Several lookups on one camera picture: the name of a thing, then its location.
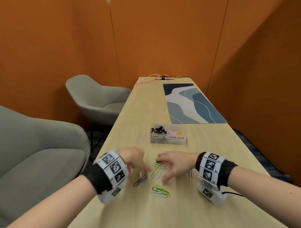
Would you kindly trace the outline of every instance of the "light wood tabletop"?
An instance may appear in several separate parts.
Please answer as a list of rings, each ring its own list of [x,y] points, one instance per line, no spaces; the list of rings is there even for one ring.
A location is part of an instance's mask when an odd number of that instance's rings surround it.
[[[210,151],[239,166],[268,175],[228,124],[186,124],[185,145],[150,143],[152,123],[171,123],[163,83],[166,82],[135,85],[98,157],[110,150],[137,146],[144,149],[144,161],[151,165],[157,154],[166,150],[192,153]],[[168,83],[194,84],[190,78],[175,78]],[[199,177],[195,169],[193,181],[189,181],[188,174],[185,174],[162,186],[161,178],[155,177],[134,187],[133,183],[144,174],[134,170],[127,178],[126,187],[109,204],[104,205],[95,197],[69,227],[286,227],[240,196],[229,194],[223,205],[214,205],[198,192]],[[171,197],[151,196],[152,187],[156,184],[168,190]]]

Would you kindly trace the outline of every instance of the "hand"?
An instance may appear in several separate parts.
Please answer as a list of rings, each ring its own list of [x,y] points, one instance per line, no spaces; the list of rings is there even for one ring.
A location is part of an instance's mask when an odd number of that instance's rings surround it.
[[[156,161],[166,161],[171,163],[172,169],[166,172],[162,177],[162,182],[166,183],[171,178],[188,173],[191,169],[195,168],[195,163],[197,161],[198,153],[187,153],[182,151],[165,151],[158,154]]]
[[[132,171],[132,168],[141,168],[147,171],[152,171],[152,168],[143,161],[143,149],[135,146],[125,147],[118,149],[116,153],[119,154],[127,164],[129,173]]]

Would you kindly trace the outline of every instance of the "black wrist strap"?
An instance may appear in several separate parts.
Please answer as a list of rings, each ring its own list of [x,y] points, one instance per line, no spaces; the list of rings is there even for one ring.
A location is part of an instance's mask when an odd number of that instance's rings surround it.
[[[105,190],[110,191],[113,188],[109,178],[98,164],[86,168],[82,175],[91,182],[97,194],[101,194]]]
[[[203,159],[203,156],[206,154],[206,152],[202,152],[200,153],[200,155],[197,157],[197,161],[195,163],[195,168],[197,169],[197,171],[200,171],[200,164],[201,161]],[[219,177],[217,179],[217,186],[220,187],[222,186],[226,186],[228,187],[228,179],[229,176],[231,174],[232,169],[237,166],[237,164],[235,164],[234,162],[228,161],[228,160],[224,160],[224,162],[221,165],[221,169],[219,171]]]

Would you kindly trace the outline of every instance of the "chair backrest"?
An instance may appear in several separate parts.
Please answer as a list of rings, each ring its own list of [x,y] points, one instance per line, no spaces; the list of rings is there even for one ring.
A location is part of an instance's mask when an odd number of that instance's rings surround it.
[[[40,150],[32,118],[0,106],[0,177]]]
[[[66,88],[79,107],[90,105],[103,108],[107,105],[103,86],[87,75],[78,75],[68,79]]]

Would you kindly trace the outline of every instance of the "chair seat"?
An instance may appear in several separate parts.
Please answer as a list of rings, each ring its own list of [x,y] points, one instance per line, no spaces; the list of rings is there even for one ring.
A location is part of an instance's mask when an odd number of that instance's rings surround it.
[[[120,113],[123,106],[124,106],[125,103],[113,103],[113,104],[108,104],[104,107],[104,109],[110,109],[110,110],[113,110],[115,112],[118,112]]]
[[[44,149],[20,162],[0,178],[2,222],[13,222],[73,180],[85,160],[80,149]]]

